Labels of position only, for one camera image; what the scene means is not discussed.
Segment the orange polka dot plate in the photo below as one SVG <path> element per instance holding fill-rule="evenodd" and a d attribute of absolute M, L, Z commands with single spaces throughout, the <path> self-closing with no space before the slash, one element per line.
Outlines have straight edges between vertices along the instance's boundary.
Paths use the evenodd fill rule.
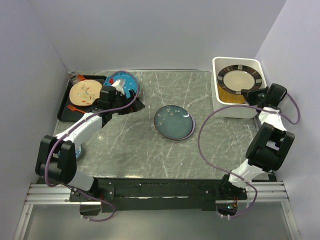
<path fill-rule="evenodd" d="M 230 93 L 227 88 L 217 85 L 218 98 L 224 103 L 244 104 L 245 98 L 242 95 Z"/>

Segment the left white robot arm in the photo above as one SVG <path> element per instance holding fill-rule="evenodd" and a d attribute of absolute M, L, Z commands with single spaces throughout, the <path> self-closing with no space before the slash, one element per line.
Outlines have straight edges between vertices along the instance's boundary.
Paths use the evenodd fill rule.
<path fill-rule="evenodd" d="M 41 139 L 35 172 L 44 178 L 49 187 L 65 184 L 81 190 L 88 201 L 100 193 L 98 181 L 77 169 L 76 150 L 91 136 L 102 129 L 113 114 L 126 115 L 143 109 L 138 91 L 129 90 L 129 96 L 114 86 L 104 86 L 89 112 L 64 132 Z"/>

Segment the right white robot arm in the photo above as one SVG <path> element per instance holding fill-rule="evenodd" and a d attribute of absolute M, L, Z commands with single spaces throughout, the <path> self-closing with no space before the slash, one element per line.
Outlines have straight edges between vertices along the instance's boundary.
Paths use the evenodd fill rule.
<path fill-rule="evenodd" d="M 273 83 L 270 87 L 258 90 L 241 90 L 250 106 L 259 108 L 258 119 L 261 127 L 250 143 L 245 161 L 236 169 L 223 176 L 219 195 L 224 199 L 240 196 L 247 183 L 260 174 L 277 171 L 283 164 L 295 135 L 283 125 L 278 105 L 287 95 L 287 89 Z"/>

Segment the brown rimmed beige plate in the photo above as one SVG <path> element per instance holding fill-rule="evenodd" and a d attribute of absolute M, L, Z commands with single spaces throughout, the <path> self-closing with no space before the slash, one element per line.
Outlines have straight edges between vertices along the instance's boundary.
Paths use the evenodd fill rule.
<path fill-rule="evenodd" d="M 226 92 L 241 95 L 242 90 L 258 90 L 262 85 L 262 76 L 247 65 L 229 65 L 217 74 L 217 83 Z"/>

